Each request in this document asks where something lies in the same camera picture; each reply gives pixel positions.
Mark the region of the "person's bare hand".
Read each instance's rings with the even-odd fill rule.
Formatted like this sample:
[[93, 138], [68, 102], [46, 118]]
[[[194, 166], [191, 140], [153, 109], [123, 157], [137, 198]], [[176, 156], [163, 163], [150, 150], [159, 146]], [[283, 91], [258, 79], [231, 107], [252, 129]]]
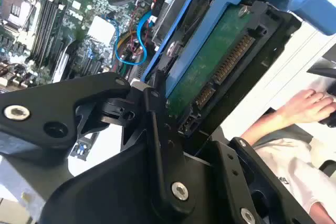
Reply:
[[335, 112], [334, 99], [313, 89], [301, 90], [276, 112], [284, 126], [318, 122]]

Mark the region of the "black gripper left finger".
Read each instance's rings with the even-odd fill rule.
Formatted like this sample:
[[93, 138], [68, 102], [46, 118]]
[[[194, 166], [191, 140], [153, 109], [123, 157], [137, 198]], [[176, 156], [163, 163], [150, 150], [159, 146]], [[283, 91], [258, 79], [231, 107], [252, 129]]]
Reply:
[[159, 90], [141, 91], [105, 72], [2, 94], [1, 153], [49, 168], [65, 160], [79, 137], [123, 126], [128, 147], [121, 152], [146, 145], [150, 197], [161, 216], [161, 128], [168, 121]]

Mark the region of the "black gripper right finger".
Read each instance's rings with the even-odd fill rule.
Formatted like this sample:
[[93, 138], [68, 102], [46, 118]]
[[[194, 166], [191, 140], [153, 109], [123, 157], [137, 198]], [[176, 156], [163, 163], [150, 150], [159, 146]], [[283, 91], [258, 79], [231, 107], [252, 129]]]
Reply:
[[312, 223], [241, 138], [188, 156], [172, 121], [161, 128], [162, 223]]

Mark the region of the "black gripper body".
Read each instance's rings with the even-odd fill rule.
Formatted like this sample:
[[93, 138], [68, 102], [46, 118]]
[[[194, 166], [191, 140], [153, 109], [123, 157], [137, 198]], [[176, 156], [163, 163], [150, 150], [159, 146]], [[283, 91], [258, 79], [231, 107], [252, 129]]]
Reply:
[[140, 144], [63, 183], [47, 200], [39, 223], [228, 223], [211, 166], [185, 155], [196, 188], [193, 212], [184, 219], [159, 216], [150, 197], [147, 149]]

